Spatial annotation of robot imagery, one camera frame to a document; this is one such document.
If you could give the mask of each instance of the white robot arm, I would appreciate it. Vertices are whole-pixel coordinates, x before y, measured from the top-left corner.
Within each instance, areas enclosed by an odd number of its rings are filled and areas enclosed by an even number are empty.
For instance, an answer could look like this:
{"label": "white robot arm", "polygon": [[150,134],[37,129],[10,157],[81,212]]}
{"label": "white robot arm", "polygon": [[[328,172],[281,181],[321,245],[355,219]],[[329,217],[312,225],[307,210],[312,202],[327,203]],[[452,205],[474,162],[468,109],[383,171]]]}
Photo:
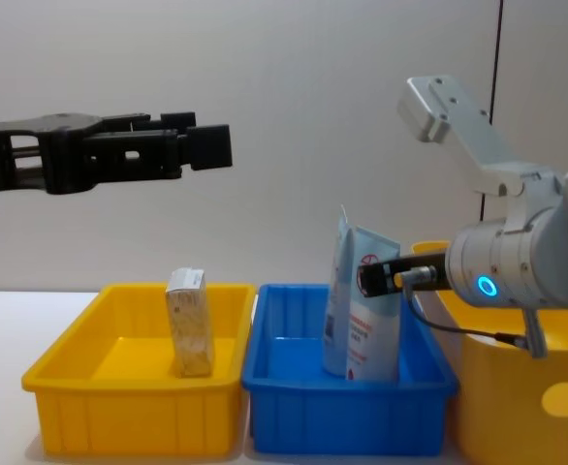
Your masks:
{"label": "white robot arm", "polygon": [[507,216],[461,230],[446,252],[451,287],[474,306],[520,307],[527,347],[547,353],[536,310],[568,308],[568,174],[520,162],[455,79],[412,77],[398,112],[444,145],[474,191],[507,198]]}

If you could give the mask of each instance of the blue plastic tray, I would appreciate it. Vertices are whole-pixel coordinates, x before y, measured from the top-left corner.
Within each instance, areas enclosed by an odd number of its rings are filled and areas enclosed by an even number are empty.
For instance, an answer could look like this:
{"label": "blue plastic tray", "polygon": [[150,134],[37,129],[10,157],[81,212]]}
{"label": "blue plastic tray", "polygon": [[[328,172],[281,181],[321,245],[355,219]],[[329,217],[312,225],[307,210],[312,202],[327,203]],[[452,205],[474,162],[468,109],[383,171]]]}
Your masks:
{"label": "blue plastic tray", "polygon": [[399,382],[351,382],[322,368],[329,287],[260,289],[242,383],[254,449],[269,453],[436,455],[448,398],[458,389],[429,329],[400,324]]}

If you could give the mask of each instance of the white table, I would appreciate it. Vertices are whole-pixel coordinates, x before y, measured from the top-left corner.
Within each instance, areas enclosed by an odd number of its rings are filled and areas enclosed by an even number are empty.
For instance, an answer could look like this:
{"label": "white table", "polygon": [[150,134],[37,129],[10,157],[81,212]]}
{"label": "white table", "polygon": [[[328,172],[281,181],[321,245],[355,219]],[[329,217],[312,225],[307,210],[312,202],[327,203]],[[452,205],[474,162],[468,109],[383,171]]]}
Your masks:
{"label": "white table", "polygon": [[[44,455],[34,395],[21,390],[20,378],[94,295],[89,293],[0,293],[0,465],[191,463],[188,460],[173,458],[159,460],[65,459]],[[333,461],[351,465],[465,463],[450,445],[447,445],[444,453],[436,458],[262,455],[253,451],[251,439],[247,438],[247,434],[243,441],[239,440],[236,452],[227,463],[319,465]]]}

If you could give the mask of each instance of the yellow bin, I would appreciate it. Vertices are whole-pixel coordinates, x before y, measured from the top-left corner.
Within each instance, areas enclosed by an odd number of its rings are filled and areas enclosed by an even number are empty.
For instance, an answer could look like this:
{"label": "yellow bin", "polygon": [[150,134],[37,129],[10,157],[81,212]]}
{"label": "yellow bin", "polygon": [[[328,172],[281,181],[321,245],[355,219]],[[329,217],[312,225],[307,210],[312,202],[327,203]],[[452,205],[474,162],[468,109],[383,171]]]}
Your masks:
{"label": "yellow bin", "polygon": [[214,370],[193,379],[175,372],[165,290],[105,288],[23,375],[47,453],[224,455],[234,447],[256,290],[207,286]]}
{"label": "yellow bin", "polygon": [[[423,242],[415,253],[444,249]],[[452,291],[419,293],[427,317],[448,326],[523,334],[521,310],[475,308]],[[460,381],[448,431],[478,465],[568,465],[568,310],[539,312],[549,356],[479,336],[434,330]]]}

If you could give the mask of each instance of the blue led ring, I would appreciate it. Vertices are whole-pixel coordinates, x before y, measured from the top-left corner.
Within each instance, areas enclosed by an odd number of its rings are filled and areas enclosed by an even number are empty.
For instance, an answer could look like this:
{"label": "blue led ring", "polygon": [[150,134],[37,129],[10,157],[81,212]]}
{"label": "blue led ring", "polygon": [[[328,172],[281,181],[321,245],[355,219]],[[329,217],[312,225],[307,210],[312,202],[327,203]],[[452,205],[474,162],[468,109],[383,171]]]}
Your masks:
{"label": "blue led ring", "polygon": [[488,276],[480,276],[478,278],[478,289],[482,291],[482,294],[488,295],[489,297],[495,297],[497,295],[495,283],[493,283]]}

